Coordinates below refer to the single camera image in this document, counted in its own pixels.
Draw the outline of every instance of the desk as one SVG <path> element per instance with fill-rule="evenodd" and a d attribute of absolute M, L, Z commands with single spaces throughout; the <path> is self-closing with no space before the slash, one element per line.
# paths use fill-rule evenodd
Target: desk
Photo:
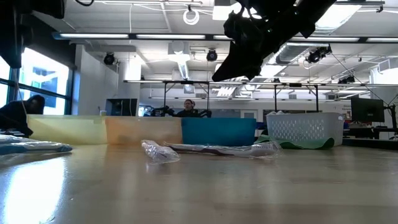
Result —
<path fill-rule="evenodd" d="M 274 161 L 82 146 L 0 164 L 0 223 L 397 223 L 398 154 L 284 150 Z"/>
<path fill-rule="evenodd" d="M 398 132 L 394 128 L 350 128 L 344 130 L 344 136 L 355 136 L 356 138 L 380 139 L 380 133 Z"/>

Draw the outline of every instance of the fluorescent light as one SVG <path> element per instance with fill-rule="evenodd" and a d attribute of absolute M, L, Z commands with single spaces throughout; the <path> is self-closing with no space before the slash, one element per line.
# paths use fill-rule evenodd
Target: fluorescent light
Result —
<path fill-rule="evenodd" d="M 125 80 L 127 83 L 163 83 L 163 81 L 155 80 Z"/>
<path fill-rule="evenodd" d="M 367 42 L 398 42 L 398 38 L 371 37 Z"/>
<path fill-rule="evenodd" d="M 215 40 L 232 40 L 231 38 L 229 38 L 225 35 L 214 35 L 213 39 L 215 39 Z"/>
<path fill-rule="evenodd" d="M 329 47 L 329 44 L 323 43 L 296 43 L 296 42 L 288 42 L 286 43 L 288 47 Z"/>
<path fill-rule="evenodd" d="M 210 82 L 210 84 L 217 84 L 217 85 L 242 85 L 243 82 Z"/>
<path fill-rule="evenodd" d="M 128 39 L 128 34 L 60 34 L 69 39 Z"/>
<path fill-rule="evenodd" d="M 332 5 L 315 24 L 315 34 L 331 34 L 361 8 L 359 5 Z"/>
<path fill-rule="evenodd" d="M 204 40 L 205 35 L 185 35 L 185 34 L 137 34 L 137 39 L 190 39 Z"/>
<path fill-rule="evenodd" d="M 302 41 L 302 42 L 357 42 L 359 37 L 292 37 L 291 41 Z"/>

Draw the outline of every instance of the computer monitor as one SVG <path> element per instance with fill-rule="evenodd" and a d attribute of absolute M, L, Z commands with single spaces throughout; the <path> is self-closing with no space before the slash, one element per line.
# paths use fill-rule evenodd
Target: computer monitor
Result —
<path fill-rule="evenodd" d="M 384 122 L 384 105 L 382 100 L 352 98 L 351 110 L 353 121 Z"/>

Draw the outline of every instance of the security camera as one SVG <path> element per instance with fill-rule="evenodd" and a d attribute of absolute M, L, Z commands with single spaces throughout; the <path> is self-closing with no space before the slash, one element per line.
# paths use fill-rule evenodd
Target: security camera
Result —
<path fill-rule="evenodd" d="M 216 50 L 214 49 L 210 49 L 209 52 L 207 53 L 207 57 L 206 57 L 207 61 L 209 62 L 214 62 L 217 60 L 217 53 Z"/>
<path fill-rule="evenodd" d="M 115 62 L 114 52 L 106 53 L 106 56 L 104 58 L 105 65 L 113 65 L 114 62 Z"/>

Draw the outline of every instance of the clear plastic wrapper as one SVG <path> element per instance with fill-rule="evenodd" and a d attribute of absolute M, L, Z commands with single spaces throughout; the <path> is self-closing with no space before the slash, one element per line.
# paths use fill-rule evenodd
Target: clear plastic wrapper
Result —
<path fill-rule="evenodd" d="M 169 144 L 166 142 L 164 145 L 177 152 L 210 153 L 218 156 L 277 157 L 282 150 L 280 145 L 273 141 L 241 147 Z"/>
<path fill-rule="evenodd" d="M 141 146 L 154 163 L 177 162 L 180 156 L 170 147 L 160 146 L 154 141 L 142 140 Z"/>
<path fill-rule="evenodd" d="M 72 147 L 57 142 L 37 141 L 28 138 L 0 134 L 0 155 L 15 153 L 53 153 L 69 152 Z"/>

